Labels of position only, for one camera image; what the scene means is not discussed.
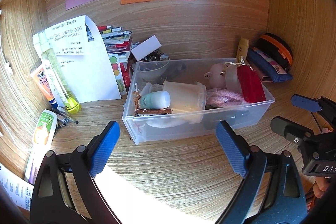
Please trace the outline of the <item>brown snack bar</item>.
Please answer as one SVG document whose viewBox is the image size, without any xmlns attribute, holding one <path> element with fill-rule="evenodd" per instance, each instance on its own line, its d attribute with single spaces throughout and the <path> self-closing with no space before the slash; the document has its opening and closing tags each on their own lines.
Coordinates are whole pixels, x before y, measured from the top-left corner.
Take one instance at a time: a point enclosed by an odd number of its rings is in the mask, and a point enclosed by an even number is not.
<svg viewBox="0 0 336 224">
<path fill-rule="evenodd" d="M 137 117 L 151 116 L 151 115 L 168 115 L 172 114 L 172 109 L 136 109 L 135 115 Z"/>
</svg>

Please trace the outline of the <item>white green lotion tube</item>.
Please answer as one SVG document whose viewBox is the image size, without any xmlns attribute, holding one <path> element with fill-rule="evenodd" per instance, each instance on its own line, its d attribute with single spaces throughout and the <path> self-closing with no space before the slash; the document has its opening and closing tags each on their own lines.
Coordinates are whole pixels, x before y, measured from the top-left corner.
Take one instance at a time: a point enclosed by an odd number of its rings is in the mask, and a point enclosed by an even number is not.
<svg viewBox="0 0 336 224">
<path fill-rule="evenodd" d="M 33 147 L 25 171 L 25 180 L 30 184 L 35 184 L 43 158 L 51 149 L 57 123 L 58 117 L 54 112 L 42 111 L 33 133 Z"/>
</svg>

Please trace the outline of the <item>bowl of trinkets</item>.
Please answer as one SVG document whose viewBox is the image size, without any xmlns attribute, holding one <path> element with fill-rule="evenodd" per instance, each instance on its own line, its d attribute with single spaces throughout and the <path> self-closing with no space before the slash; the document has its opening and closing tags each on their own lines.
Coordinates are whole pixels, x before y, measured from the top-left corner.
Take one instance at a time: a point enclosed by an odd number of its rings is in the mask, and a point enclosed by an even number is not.
<svg viewBox="0 0 336 224">
<path fill-rule="evenodd" d="M 169 56 L 163 53 L 161 50 L 155 50 L 152 53 L 148 54 L 140 61 L 150 62 L 150 61 L 166 61 L 169 59 Z"/>
</svg>

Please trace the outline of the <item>white paper sheets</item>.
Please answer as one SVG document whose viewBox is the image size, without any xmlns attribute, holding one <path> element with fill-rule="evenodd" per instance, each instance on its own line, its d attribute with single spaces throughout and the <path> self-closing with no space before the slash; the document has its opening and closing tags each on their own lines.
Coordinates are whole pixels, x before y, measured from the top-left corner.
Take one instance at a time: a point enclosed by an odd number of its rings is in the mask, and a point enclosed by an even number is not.
<svg viewBox="0 0 336 224">
<path fill-rule="evenodd" d="M 121 99 L 105 44 L 89 16 L 68 19 L 42 33 L 80 103 Z"/>
</svg>

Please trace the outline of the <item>small white box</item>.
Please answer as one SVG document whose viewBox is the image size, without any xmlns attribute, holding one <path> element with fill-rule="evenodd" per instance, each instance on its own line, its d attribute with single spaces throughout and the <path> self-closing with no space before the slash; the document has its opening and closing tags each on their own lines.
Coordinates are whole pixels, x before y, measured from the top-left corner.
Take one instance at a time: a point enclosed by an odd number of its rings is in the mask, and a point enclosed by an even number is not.
<svg viewBox="0 0 336 224">
<path fill-rule="evenodd" d="M 159 49 L 161 46 L 162 45 L 157 37 L 153 35 L 144 42 L 140 43 L 138 46 L 134 47 L 131 50 L 131 53 L 137 61 L 140 61 L 144 57 L 148 56 L 150 53 Z"/>
</svg>

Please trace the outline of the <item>black orange zip case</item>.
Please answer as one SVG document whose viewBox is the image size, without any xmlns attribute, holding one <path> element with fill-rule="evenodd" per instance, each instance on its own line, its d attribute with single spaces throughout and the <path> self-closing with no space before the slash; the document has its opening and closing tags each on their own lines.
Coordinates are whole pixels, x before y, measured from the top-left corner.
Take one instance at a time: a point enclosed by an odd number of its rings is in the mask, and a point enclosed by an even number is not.
<svg viewBox="0 0 336 224">
<path fill-rule="evenodd" d="M 293 52 L 282 38 L 266 33 L 258 38 L 255 46 L 281 65 L 286 72 L 290 71 L 293 64 Z"/>
</svg>

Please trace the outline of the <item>white drawstring cloth bag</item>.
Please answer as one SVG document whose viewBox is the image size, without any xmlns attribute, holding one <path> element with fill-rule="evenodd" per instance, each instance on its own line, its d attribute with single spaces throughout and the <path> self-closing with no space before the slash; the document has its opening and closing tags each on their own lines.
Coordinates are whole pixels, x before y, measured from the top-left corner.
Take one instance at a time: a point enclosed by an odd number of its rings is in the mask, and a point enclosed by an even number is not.
<svg viewBox="0 0 336 224">
<path fill-rule="evenodd" d="M 142 90 L 133 92 L 135 115 L 138 117 L 166 116 L 161 121 L 149 122 L 151 127 L 171 128 L 188 124 L 186 118 L 171 118 L 172 114 L 182 114 L 187 105 L 185 89 L 179 83 L 164 82 L 164 84 L 146 83 Z"/>
</svg>

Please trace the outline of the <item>red velvet pouch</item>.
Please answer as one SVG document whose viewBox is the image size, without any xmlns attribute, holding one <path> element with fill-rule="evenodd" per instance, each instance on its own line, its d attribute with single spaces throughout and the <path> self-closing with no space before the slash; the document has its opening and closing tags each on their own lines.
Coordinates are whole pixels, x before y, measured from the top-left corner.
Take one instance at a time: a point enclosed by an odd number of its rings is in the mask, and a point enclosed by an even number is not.
<svg viewBox="0 0 336 224">
<path fill-rule="evenodd" d="M 264 102 L 264 89 L 256 71 L 249 65 L 239 65 L 236 71 L 244 100 L 248 103 Z"/>
</svg>

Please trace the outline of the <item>clear glass bowl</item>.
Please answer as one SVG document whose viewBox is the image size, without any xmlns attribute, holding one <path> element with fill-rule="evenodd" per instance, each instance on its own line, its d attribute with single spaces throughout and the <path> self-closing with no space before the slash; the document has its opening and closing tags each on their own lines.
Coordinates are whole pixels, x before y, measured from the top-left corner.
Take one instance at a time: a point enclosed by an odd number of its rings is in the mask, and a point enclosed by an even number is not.
<svg viewBox="0 0 336 224">
<path fill-rule="evenodd" d="M 140 61 L 135 66 L 134 77 L 136 80 L 140 81 L 156 81 L 165 73 L 169 62 L 169 60 L 149 62 Z"/>
</svg>

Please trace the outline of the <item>cream yellow lotion bottle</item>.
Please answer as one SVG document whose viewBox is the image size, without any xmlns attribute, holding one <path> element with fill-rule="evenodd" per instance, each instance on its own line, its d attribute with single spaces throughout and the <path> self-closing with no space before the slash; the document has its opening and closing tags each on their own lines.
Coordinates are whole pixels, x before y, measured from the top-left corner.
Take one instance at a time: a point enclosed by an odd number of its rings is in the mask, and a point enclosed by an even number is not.
<svg viewBox="0 0 336 224">
<path fill-rule="evenodd" d="M 243 56 L 244 59 L 246 59 L 247 54 L 248 54 L 248 50 L 249 50 L 249 40 L 241 37 L 240 41 L 239 41 L 239 44 L 238 44 L 236 59 L 238 59 L 239 56 Z"/>
</svg>

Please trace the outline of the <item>clear plastic storage bin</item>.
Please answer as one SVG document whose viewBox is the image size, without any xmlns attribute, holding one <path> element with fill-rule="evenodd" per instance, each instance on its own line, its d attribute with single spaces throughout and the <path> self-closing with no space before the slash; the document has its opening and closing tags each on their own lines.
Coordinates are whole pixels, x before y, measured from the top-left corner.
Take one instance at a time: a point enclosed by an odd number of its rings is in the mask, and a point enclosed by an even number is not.
<svg viewBox="0 0 336 224">
<path fill-rule="evenodd" d="M 226 120 L 233 129 L 255 125 L 275 101 L 265 89 L 266 100 L 257 103 L 228 102 L 224 107 L 207 104 L 210 73 L 227 59 L 185 59 L 137 62 L 122 115 L 135 144 L 146 141 L 182 139 L 211 134 L 217 123 Z M 140 111 L 138 99 L 165 90 L 170 95 L 169 110 Z"/>
</svg>

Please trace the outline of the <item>yellow green spray bottle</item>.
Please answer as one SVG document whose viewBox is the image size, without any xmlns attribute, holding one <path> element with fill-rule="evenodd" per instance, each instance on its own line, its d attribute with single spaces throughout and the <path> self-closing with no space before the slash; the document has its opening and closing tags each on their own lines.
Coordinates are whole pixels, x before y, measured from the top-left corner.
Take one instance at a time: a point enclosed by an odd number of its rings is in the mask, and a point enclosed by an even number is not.
<svg viewBox="0 0 336 224">
<path fill-rule="evenodd" d="M 68 86 L 54 50 L 44 31 L 38 33 L 38 39 L 42 52 L 42 61 L 50 76 L 50 85 L 58 94 L 66 110 L 70 114 L 78 113 L 81 110 L 80 103 Z"/>
</svg>

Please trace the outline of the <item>printed receipt paper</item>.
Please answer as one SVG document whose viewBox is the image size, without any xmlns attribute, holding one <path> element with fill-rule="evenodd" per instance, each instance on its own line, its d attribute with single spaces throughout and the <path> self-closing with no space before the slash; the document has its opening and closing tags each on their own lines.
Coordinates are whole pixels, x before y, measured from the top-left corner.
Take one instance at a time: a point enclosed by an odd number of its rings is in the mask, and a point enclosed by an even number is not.
<svg viewBox="0 0 336 224">
<path fill-rule="evenodd" d="M 34 186 L 12 173 L 3 164 L 0 166 L 0 178 L 1 185 L 14 203 L 30 211 Z"/>
</svg>

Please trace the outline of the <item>metal nail clippers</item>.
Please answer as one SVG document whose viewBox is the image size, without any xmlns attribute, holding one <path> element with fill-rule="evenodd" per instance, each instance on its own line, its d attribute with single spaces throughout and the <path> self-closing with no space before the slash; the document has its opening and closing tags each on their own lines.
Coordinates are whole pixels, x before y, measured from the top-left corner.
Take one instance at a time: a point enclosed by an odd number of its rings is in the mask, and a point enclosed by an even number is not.
<svg viewBox="0 0 336 224">
<path fill-rule="evenodd" d="M 79 124 L 79 121 L 71 118 L 68 116 L 65 112 L 60 111 L 59 109 L 51 108 L 51 111 L 57 115 L 58 118 L 58 125 L 56 126 L 56 129 L 61 129 L 62 127 L 65 127 L 68 125 L 68 123 L 74 123 Z"/>
</svg>

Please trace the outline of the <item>blue patchwork pencil pouch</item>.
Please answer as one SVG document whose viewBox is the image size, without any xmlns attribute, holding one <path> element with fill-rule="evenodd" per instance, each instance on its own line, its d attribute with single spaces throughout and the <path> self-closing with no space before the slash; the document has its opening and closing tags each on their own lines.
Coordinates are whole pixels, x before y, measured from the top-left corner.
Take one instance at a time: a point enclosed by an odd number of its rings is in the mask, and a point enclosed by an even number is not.
<svg viewBox="0 0 336 224">
<path fill-rule="evenodd" d="M 272 83 L 284 83 L 293 79 L 293 76 L 287 73 L 281 65 L 255 47 L 249 48 L 247 61 L 257 65 L 272 79 Z"/>
</svg>

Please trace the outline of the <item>small mint white bottle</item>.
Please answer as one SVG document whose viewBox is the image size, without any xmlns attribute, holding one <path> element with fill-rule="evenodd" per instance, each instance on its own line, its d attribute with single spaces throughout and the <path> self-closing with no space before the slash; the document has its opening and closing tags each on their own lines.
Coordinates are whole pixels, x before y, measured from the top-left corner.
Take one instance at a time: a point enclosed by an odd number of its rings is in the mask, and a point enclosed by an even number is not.
<svg viewBox="0 0 336 224">
<path fill-rule="evenodd" d="M 143 109 L 165 109 L 171 104 L 170 94 L 167 91 L 148 93 L 140 98 L 139 105 Z"/>
</svg>

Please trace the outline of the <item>stack of books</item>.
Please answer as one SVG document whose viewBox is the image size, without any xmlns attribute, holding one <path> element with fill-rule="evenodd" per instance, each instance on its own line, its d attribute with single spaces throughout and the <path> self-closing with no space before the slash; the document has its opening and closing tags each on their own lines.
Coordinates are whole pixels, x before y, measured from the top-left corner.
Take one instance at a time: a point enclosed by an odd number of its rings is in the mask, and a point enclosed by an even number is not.
<svg viewBox="0 0 336 224">
<path fill-rule="evenodd" d="M 119 92 L 125 95 L 130 82 L 126 69 L 133 32 L 114 26 L 98 26 L 98 30 L 105 44 Z"/>
</svg>

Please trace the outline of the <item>orange sunscreen tube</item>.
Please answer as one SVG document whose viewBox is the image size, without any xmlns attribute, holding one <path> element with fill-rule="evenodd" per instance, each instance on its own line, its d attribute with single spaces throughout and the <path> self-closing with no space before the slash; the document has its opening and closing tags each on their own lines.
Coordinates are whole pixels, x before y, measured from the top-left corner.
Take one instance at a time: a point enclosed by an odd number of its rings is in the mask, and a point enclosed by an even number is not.
<svg viewBox="0 0 336 224">
<path fill-rule="evenodd" d="M 52 94 L 43 64 L 39 65 L 37 69 L 35 69 L 30 74 L 30 76 L 33 79 L 34 83 L 38 85 L 38 88 L 40 89 L 41 93 L 45 96 L 47 101 L 50 103 L 50 105 L 56 109 L 58 107 L 58 104 Z"/>
</svg>

